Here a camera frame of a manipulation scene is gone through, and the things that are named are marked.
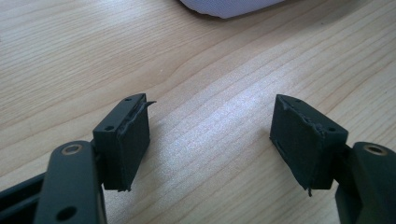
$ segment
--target black plastic part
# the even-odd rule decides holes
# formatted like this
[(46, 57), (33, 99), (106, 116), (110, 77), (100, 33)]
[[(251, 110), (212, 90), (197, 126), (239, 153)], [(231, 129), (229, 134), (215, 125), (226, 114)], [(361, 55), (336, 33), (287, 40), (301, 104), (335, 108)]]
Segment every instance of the black plastic part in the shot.
[(361, 213), (361, 200), (346, 193), (341, 186), (335, 192), (338, 216), (343, 224), (355, 224)]
[(305, 102), (277, 95), (270, 138), (304, 189), (332, 186), (332, 158), (347, 130)]
[(362, 203), (357, 223), (396, 223), (396, 153), (359, 142), (349, 163)]
[(106, 223), (103, 192), (89, 142), (67, 143), (52, 152), (35, 223)]
[(131, 190), (139, 164), (149, 146), (146, 94), (122, 100), (93, 130), (97, 153), (102, 154), (105, 189)]
[(0, 223), (32, 223), (44, 174), (0, 192)]

